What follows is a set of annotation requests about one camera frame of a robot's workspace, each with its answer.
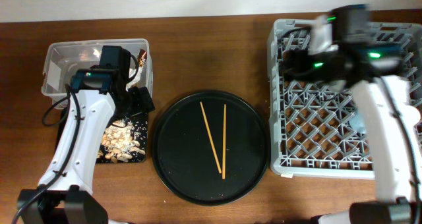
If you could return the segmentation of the brown snack wrapper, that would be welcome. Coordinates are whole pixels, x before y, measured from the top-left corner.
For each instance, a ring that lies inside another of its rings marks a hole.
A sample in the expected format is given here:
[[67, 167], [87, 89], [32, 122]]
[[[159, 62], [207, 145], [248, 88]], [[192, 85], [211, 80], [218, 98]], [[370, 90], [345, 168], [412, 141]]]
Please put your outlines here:
[[148, 58], [147, 51], [140, 49], [140, 51], [138, 52], [138, 57], [137, 57], [139, 68], [142, 68], [146, 64], [147, 58]]

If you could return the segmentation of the blue cup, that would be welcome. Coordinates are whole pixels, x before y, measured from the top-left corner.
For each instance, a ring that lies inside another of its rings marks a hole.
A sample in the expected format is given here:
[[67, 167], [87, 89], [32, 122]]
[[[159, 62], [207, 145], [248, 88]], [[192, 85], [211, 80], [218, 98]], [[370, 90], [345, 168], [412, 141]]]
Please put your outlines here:
[[360, 113], [356, 112], [355, 115], [349, 120], [350, 127], [360, 134], [366, 134], [364, 120]]

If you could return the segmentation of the wooden chopstick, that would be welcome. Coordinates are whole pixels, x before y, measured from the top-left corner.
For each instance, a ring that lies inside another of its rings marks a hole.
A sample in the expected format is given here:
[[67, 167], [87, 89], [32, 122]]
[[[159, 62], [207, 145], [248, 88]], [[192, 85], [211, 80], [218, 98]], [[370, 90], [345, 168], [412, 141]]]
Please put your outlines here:
[[224, 104], [224, 121], [223, 121], [223, 142], [222, 142], [222, 179], [226, 179], [226, 128], [227, 128], [227, 105]]
[[205, 127], [206, 127], [206, 131], [207, 131], [207, 134], [208, 134], [208, 139], [210, 141], [210, 145], [211, 145], [211, 148], [212, 148], [212, 153], [213, 153], [213, 156], [214, 156], [214, 159], [215, 159], [215, 162], [216, 162], [216, 166], [217, 166], [217, 169], [218, 169], [219, 174], [222, 174], [222, 168], [221, 168], [220, 162], [218, 160], [218, 155], [216, 153], [214, 141], [213, 141], [213, 138], [212, 138], [212, 134], [210, 132], [210, 127], [209, 127], [209, 124], [208, 124], [208, 119], [207, 119], [207, 116], [206, 116], [206, 112], [204, 110], [204, 106], [203, 106], [203, 103], [201, 101], [200, 101], [200, 108], [201, 108], [201, 111], [202, 111], [202, 116], [203, 116], [203, 119], [204, 119], [204, 124], [205, 124]]

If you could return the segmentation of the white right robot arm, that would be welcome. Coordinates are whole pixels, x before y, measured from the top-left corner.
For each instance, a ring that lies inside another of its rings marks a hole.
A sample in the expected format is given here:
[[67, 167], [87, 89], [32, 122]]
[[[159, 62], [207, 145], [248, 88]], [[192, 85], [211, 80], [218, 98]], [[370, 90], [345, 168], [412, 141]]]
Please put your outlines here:
[[292, 79], [345, 81], [363, 118], [373, 161], [376, 199], [313, 217], [313, 223], [421, 222], [421, 152], [413, 130], [421, 116], [409, 103], [402, 63], [395, 43], [342, 43], [317, 54], [282, 53], [283, 69]]

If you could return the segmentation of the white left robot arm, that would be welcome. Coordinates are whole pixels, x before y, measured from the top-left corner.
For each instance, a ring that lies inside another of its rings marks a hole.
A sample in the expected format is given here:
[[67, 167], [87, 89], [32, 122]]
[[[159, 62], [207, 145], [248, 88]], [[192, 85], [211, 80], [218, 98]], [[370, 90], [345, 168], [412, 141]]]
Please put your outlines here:
[[132, 85], [133, 69], [80, 69], [66, 86], [67, 118], [55, 155], [37, 188], [22, 190], [16, 223], [111, 223], [92, 196], [97, 159], [127, 163], [146, 151], [146, 126], [133, 122], [154, 110], [148, 89]]

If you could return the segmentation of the grey dishwasher rack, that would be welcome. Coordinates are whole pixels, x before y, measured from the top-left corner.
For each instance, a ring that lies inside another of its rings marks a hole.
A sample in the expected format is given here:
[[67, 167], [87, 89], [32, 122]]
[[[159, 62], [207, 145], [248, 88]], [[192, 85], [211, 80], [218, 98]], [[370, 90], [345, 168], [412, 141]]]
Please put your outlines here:
[[309, 84], [282, 72], [282, 54], [304, 50], [313, 20], [278, 19], [267, 41], [272, 171], [279, 176], [373, 179], [367, 135], [349, 125], [358, 110], [349, 90]]

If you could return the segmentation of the clear plastic waste bin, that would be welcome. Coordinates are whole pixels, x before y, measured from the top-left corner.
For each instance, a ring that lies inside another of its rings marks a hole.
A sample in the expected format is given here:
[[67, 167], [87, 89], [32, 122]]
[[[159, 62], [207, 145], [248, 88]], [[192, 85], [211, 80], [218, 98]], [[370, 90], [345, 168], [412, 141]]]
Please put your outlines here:
[[65, 86], [71, 83], [72, 77], [78, 70], [90, 69], [94, 65], [99, 65], [104, 45], [121, 46], [135, 57], [138, 57], [140, 49], [147, 51], [147, 62], [142, 68], [136, 70], [135, 62], [131, 61], [129, 75], [135, 74], [136, 78], [128, 83], [127, 87], [137, 86], [141, 88], [145, 86], [152, 95], [152, 59], [150, 58], [148, 41], [143, 38], [84, 40], [51, 44], [44, 63], [42, 94], [51, 98], [52, 103], [65, 98], [67, 95]]

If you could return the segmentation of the round black serving tray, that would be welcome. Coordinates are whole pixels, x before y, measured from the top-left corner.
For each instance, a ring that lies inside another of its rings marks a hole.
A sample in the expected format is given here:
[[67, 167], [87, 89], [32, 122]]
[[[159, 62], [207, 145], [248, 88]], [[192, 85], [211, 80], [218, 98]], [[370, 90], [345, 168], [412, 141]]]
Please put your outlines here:
[[[227, 105], [225, 180], [216, 166], [200, 101], [221, 168]], [[203, 206], [228, 204], [247, 195], [265, 173], [269, 153], [269, 137], [258, 112], [241, 97], [217, 90], [176, 101], [158, 120], [152, 142], [154, 166], [165, 186]]]

